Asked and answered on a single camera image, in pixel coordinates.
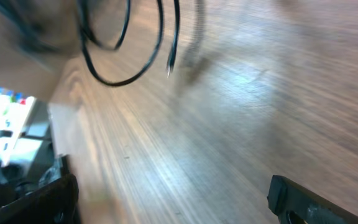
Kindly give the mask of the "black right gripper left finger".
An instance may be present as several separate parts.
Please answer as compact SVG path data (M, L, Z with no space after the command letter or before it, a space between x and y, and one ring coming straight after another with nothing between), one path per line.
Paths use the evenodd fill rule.
M0 208L0 224L78 223L79 189L67 174Z

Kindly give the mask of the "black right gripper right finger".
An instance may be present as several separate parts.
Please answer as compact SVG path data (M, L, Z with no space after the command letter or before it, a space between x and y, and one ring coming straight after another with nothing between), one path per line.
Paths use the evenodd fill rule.
M358 223L357 215L281 175L272 176L267 200L281 224Z

